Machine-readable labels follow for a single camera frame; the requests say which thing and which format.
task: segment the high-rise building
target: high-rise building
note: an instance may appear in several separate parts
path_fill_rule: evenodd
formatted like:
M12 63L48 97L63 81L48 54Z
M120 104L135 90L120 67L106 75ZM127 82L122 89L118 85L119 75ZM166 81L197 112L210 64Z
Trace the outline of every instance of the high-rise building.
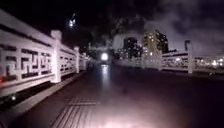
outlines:
M143 45L147 47L151 53L168 53L168 40L166 35L162 34L159 30L153 32L146 32L143 39Z

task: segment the bright light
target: bright light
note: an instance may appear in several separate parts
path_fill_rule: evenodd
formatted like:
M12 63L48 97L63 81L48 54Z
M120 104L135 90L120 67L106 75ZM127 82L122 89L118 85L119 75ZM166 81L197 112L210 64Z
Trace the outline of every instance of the bright light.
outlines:
M107 53L103 53L103 54L101 55L101 60L103 60L103 61L107 61L107 60L108 60L108 54L107 54Z
M219 59L219 62L223 62L223 59Z
M69 27L73 27L75 25L75 19L69 20Z
M215 60L212 62L212 65L213 65L213 66L217 66L217 64L218 64L218 63L217 63Z
M13 101L15 101L15 100L16 100L16 96L12 96L11 99L12 99Z
M178 57L178 58L176 58L176 62L178 62L178 61L180 61L181 59Z

